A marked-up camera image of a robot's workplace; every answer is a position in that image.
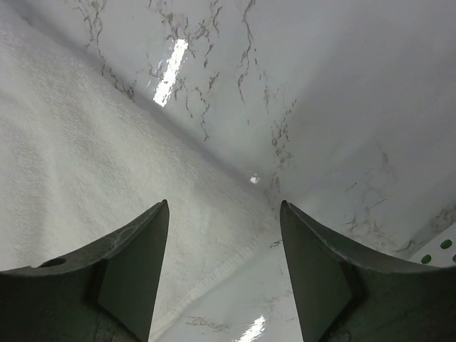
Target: towel fold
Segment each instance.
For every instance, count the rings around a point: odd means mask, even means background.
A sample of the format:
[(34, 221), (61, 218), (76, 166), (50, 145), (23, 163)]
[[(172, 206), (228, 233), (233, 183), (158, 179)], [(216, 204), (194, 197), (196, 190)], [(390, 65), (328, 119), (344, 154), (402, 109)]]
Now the towel fold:
[(260, 196), (153, 115), (0, 2), (0, 267), (38, 265), (167, 199), (151, 341), (279, 234)]

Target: green polka dot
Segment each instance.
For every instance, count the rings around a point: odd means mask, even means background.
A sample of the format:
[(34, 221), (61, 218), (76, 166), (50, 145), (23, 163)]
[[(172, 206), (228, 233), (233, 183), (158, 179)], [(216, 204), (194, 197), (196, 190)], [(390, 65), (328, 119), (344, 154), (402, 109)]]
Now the green polka dot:
[(444, 242), (442, 242), (442, 243), (440, 244), (440, 248), (441, 248), (441, 249), (450, 248), (452, 244), (453, 244), (453, 243), (451, 242), (451, 240), (445, 240)]
[(421, 259), (421, 264), (429, 264), (431, 259), (432, 259), (432, 258), (430, 257), (430, 255), (429, 255), (429, 254), (426, 254), (426, 255)]

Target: white towel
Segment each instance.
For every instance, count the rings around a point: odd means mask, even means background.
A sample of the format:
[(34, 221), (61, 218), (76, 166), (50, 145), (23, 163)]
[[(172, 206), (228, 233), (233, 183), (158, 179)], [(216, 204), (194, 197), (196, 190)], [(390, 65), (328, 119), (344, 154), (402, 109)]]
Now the white towel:
[(0, 161), (1, 269), (65, 254), (168, 200), (151, 341), (279, 233), (260, 196), (3, 2)]

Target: white object with green dots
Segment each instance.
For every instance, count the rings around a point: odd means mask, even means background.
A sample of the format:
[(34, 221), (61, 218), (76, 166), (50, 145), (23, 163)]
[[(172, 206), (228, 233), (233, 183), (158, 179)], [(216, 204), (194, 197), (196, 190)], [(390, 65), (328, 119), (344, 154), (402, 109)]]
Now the white object with green dots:
[(456, 266), (456, 223), (430, 240), (409, 261), (436, 267)]

